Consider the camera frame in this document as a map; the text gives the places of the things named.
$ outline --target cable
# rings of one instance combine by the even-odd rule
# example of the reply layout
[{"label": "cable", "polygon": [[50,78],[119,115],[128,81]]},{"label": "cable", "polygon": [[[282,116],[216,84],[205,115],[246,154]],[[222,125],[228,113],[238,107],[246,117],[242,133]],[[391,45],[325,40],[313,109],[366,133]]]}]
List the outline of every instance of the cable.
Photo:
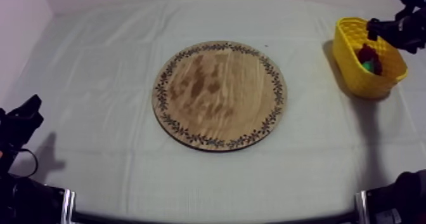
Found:
[{"label": "cable", "polygon": [[20,150],[18,150],[18,152],[19,152],[19,153],[20,153],[20,152],[28,152],[28,153],[30,153],[30,154],[32,155],[32,157],[34,158],[34,161],[35,161],[35,167],[34,167],[33,172],[32,172],[31,174],[27,175],[27,176],[18,176],[18,177],[17,177],[17,178],[29,178],[29,177],[31,177],[32,175],[34,175],[34,174],[37,172],[37,170],[39,169],[39,161],[37,160],[36,155],[35,155],[33,152],[31,152],[31,150],[29,150],[29,149],[27,149],[27,148],[21,148]]}]

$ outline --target wooden board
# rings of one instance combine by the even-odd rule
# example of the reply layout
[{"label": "wooden board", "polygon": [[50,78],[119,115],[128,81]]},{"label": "wooden board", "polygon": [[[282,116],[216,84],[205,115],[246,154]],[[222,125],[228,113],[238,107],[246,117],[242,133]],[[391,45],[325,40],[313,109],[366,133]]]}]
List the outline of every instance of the wooden board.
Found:
[{"label": "wooden board", "polygon": [[248,147],[278,124],[287,100],[279,68],[247,45],[200,43],[173,56],[153,89],[160,125],[181,143],[212,152]]}]

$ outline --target green toy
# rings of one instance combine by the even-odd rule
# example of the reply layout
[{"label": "green toy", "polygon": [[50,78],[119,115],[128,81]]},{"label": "green toy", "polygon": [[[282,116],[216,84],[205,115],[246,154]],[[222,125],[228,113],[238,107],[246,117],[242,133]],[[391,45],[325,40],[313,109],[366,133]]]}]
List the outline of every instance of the green toy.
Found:
[{"label": "green toy", "polygon": [[364,62],[363,67],[365,69],[367,69],[368,72],[374,73],[374,62],[373,62],[373,60]]}]

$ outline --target yellow basket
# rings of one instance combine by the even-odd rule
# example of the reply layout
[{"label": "yellow basket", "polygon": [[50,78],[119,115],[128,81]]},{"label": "yellow basket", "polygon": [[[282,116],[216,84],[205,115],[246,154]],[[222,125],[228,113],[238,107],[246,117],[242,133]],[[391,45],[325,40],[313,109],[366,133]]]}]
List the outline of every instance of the yellow basket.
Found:
[{"label": "yellow basket", "polygon": [[[381,98],[407,76],[407,66],[398,50],[384,41],[368,40],[366,20],[342,18],[337,22],[333,54],[349,90],[364,98]],[[367,71],[356,54],[363,44],[374,48],[382,64],[382,75]]]}]

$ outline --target tabletop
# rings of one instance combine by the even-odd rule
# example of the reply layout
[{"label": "tabletop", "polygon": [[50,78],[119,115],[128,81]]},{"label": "tabletop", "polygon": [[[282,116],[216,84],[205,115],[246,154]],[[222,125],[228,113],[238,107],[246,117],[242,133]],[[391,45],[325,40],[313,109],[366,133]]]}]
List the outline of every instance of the tabletop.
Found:
[{"label": "tabletop", "polygon": [[[77,192],[77,210],[134,220],[285,221],[339,214],[353,195],[426,167],[426,54],[387,98],[345,87],[331,54],[335,22],[388,14],[294,0],[164,0],[56,16],[5,106],[34,93],[45,122],[27,148],[34,179]],[[274,131],[211,154],[178,144],[152,109],[174,54],[234,41],[268,56],[287,85]],[[14,172],[31,169],[22,154]]]}]

